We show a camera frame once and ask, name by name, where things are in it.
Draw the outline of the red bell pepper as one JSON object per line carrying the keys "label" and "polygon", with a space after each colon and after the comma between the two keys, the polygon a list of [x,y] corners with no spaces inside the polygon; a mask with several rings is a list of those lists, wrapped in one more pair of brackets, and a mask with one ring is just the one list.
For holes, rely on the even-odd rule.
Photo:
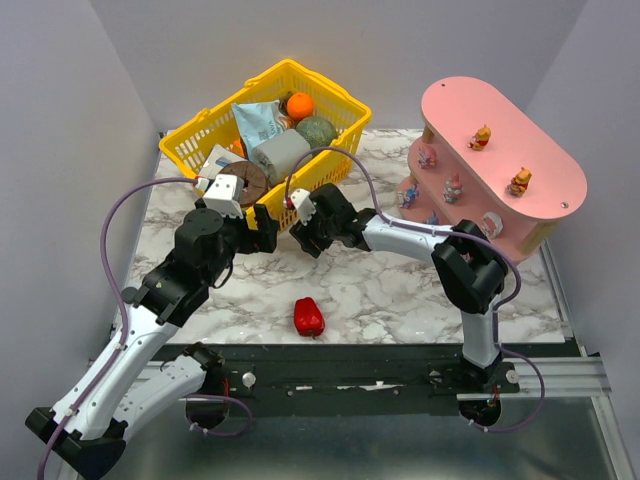
{"label": "red bell pepper", "polygon": [[298,299],[294,305],[294,326],[303,337],[318,337],[324,333],[325,319],[311,297]]}

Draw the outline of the orange bear toy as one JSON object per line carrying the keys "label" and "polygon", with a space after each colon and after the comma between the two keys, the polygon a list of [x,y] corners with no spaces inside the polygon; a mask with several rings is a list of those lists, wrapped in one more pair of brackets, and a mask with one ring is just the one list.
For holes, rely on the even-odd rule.
{"label": "orange bear toy", "polygon": [[474,151],[482,151],[488,145],[491,134],[491,129],[487,125],[483,125],[472,136],[467,146]]}
{"label": "orange bear toy", "polygon": [[521,170],[510,180],[506,191],[514,197],[522,197],[528,189],[532,178],[532,172],[522,167]]}

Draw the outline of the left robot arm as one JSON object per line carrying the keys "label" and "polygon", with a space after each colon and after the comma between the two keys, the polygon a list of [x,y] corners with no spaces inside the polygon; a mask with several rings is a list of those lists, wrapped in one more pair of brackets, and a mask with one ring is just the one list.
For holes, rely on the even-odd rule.
{"label": "left robot arm", "polygon": [[116,297],[122,324],[90,369],[51,407],[37,407],[25,424],[85,479],[104,477],[119,460],[132,432],[116,410],[155,353],[208,299],[238,254],[271,253],[279,223],[263,204],[254,207],[257,226],[244,216],[224,217],[198,207],[174,233],[174,247],[146,274],[141,286]]}

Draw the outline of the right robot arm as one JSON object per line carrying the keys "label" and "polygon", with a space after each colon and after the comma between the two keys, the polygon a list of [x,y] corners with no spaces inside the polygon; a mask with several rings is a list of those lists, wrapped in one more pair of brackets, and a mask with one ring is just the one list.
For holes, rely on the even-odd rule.
{"label": "right robot arm", "polygon": [[460,311],[464,375],[474,383],[489,382],[502,359],[497,306],[507,264],[475,223],[429,226],[387,216],[378,207],[357,210],[331,183],[312,192],[296,189],[284,206],[298,215],[291,235],[315,258],[338,241],[434,266],[447,299]]}

